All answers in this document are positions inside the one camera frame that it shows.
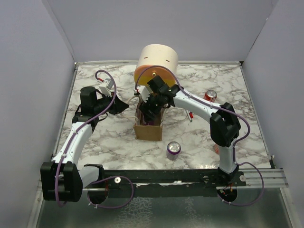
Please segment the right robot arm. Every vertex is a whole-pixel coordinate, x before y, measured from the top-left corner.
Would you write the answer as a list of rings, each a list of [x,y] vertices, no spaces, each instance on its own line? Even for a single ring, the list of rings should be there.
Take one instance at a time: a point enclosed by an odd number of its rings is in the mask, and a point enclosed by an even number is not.
[[[224,186],[235,181],[238,165],[235,161],[233,143],[239,136],[241,126],[231,104],[208,102],[192,95],[179,84],[169,87],[160,76],[151,79],[147,86],[139,86],[135,92],[142,99],[139,109],[145,121],[154,120],[165,105],[188,110],[207,121],[211,139],[218,146],[218,180]]]

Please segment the red cola can back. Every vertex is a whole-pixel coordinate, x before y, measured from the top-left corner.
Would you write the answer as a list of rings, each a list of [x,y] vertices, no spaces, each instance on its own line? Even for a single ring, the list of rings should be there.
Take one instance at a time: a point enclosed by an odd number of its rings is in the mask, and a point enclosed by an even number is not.
[[[214,90],[208,90],[205,92],[204,97],[205,100],[210,101],[210,102],[215,102],[217,99],[217,93]]]

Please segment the purple Fanta can front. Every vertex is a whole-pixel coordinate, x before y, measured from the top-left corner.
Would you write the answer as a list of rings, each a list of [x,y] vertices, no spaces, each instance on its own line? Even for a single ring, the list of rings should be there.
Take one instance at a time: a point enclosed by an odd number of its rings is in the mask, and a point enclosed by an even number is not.
[[[170,142],[167,145],[166,156],[170,160],[176,160],[181,152],[181,145],[178,142]]]

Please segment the purple Fanta can back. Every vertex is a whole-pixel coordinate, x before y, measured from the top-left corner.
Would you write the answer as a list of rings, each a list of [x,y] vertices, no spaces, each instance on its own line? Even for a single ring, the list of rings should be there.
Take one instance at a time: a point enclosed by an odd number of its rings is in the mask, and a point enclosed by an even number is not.
[[[137,111],[138,111],[138,115],[139,115],[139,125],[145,125],[145,120],[144,120],[144,114],[143,112],[140,110],[141,105],[143,104],[143,101],[138,103],[138,107],[137,107]]]

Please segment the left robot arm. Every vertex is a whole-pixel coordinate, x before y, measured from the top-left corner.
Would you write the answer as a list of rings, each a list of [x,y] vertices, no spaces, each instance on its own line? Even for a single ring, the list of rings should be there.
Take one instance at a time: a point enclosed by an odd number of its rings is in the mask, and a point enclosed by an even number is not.
[[[83,188],[92,184],[98,188],[104,184],[101,165],[77,168],[78,160],[88,139],[100,122],[100,114],[120,114],[129,105],[116,94],[103,88],[101,98],[92,86],[80,90],[80,105],[72,119],[71,131],[57,155],[40,168],[43,198],[47,201],[77,202]]]

